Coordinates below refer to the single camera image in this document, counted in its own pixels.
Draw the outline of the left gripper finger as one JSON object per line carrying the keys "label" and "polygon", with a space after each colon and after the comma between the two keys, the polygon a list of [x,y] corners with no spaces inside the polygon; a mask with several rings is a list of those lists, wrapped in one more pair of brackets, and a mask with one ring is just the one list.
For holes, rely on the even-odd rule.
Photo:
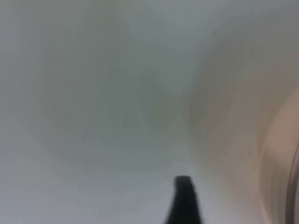
{"label": "left gripper finger", "polygon": [[196,190],[190,176],[179,175],[175,177],[174,196],[165,223],[203,223]]}

